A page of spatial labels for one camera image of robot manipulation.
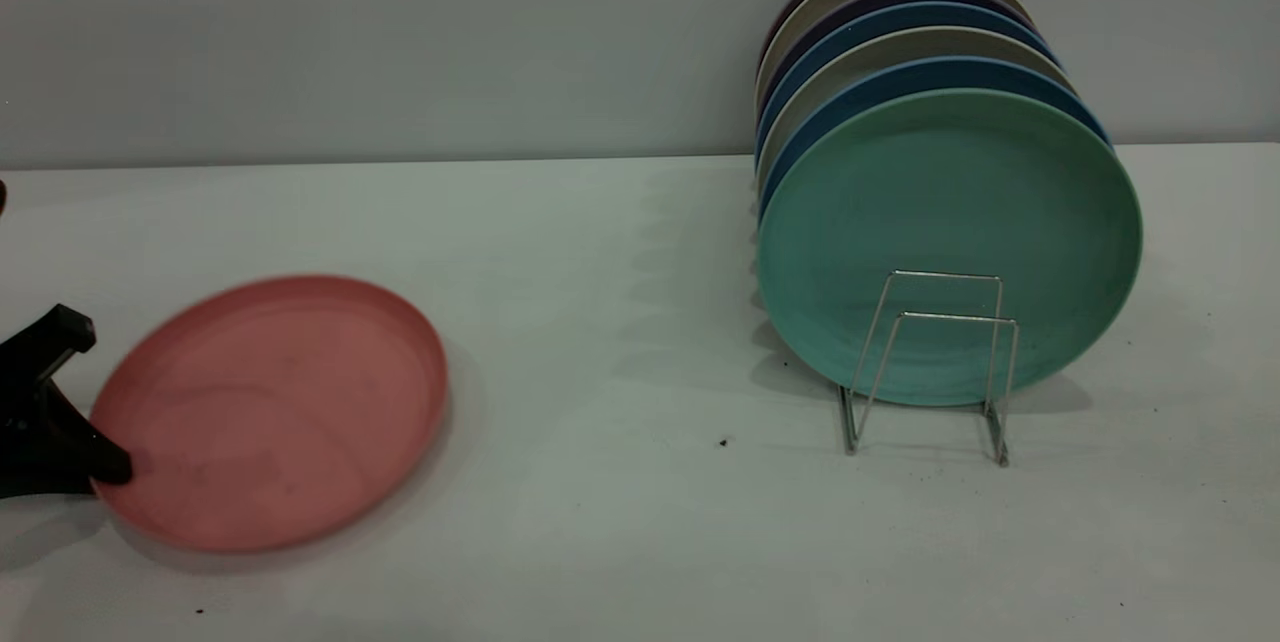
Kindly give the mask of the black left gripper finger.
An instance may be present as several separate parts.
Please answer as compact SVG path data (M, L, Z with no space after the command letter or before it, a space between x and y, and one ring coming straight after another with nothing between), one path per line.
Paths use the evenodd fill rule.
M1 391L32 391L72 359L96 345L95 324L65 304L1 343Z
M59 390L41 382L4 393L1 497L92 495L95 483L129 483L128 451L100 434Z

